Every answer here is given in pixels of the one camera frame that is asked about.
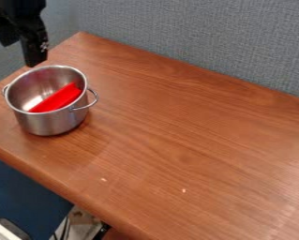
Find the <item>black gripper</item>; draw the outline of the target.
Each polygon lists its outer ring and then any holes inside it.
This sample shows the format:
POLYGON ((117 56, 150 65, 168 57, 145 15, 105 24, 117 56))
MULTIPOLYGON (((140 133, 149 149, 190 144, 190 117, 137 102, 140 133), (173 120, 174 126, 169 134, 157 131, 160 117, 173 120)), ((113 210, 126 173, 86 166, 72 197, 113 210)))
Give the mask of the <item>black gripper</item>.
POLYGON ((49 39, 41 20, 46 0, 0 0, 0 44, 7 47, 18 40, 29 68, 48 59, 49 39))

